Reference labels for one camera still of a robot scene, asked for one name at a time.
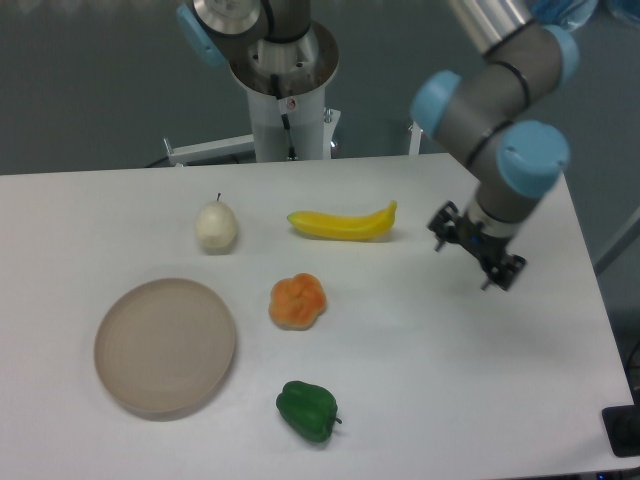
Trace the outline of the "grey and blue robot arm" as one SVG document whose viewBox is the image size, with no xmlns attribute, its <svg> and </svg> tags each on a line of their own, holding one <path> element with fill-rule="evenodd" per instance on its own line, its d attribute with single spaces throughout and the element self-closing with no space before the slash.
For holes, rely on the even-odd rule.
<svg viewBox="0 0 640 480">
<path fill-rule="evenodd" d="M 439 143 L 478 181 L 464 210 L 445 204 L 429 229 L 480 264 L 490 285 L 508 289 L 525 260 L 507 248 L 568 166 L 554 127 L 521 114 L 563 85 L 579 52 L 572 36 L 543 26 L 522 1 L 454 1 L 451 10 L 485 60 L 476 76 L 432 75 L 410 107 L 415 133 Z M 208 65 L 226 64 L 244 88 L 254 150 L 263 162 L 330 153 L 324 90 L 339 51 L 306 1 L 186 1 L 177 22 Z"/>
</svg>

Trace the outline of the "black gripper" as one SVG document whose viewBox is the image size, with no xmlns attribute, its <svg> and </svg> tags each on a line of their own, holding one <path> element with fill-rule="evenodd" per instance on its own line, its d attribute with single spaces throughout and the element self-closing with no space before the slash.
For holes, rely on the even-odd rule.
<svg viewBox="0 0 640 480">
<path fill-rule="evenodd" d="M 467 214 L 459 217 L 459 210 L 451 201 L 445 203 L 427 225 L 436 238 L 435 251 L 445 244 L 459 244 L 479 261 L 486 274 L 481 286 L 483 291 L 490 286 L 508 291 L 526 267 L 527 261 L 519 255 L 507 253 L 510 236 L 487 234 L 483 228 L 482 223 L 473 223 Z"/>
</svg>

